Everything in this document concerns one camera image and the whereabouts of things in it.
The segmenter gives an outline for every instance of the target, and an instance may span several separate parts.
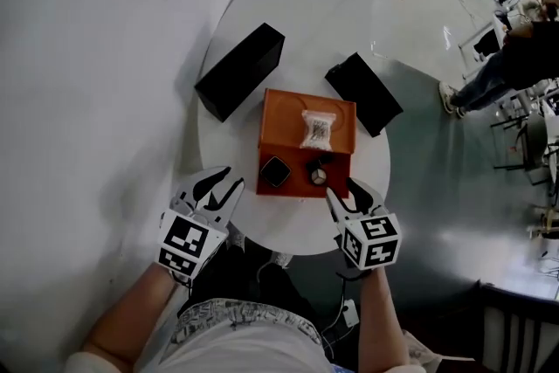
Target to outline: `watch face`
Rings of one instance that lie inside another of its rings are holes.
[[[289,167],[278,157],[272,157],[260,171],[264,177],[274,187],[279,187],[291,174]]]

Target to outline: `white wall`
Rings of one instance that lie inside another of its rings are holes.
[[[12,371],[54,370],[154,256],[191,87],[230,1],[0,0],[0,360]]]

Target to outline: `person's left arm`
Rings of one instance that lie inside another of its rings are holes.
[[[168,269],[152,264],[99,318],[81,351],[109,361],[122,373],[131,373],[175,285]]]

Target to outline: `orange box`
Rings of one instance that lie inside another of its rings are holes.
[[[264,165],[277,156],[291,169],[291,175],[279,187],[273,187],[260,175],[257,195],[289,197],[325,197],[324,186],[316,186],[309,180],[306,164],[325,151],[302,149],[307,126],[303,120],[304,110],[335,114],[330,145],[334,160],[322,166],[332,187],[342,197],[348,197],[346,178],[349,176],[351,155],[355,152],[356,105],[333,98],[317,97],[304,93],[266,89],[264,111],[260,124],[259,173]]]

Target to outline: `black cube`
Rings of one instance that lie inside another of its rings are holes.
[[[357,105],[357,118],[372,137],[379,135],[394,117],[403,112],[383,82],[357,53],[332,67],[326,80],[343,100]]]
[[[286,37],[262,24],[195,85],[206,109],[221,122],[278,66]]]

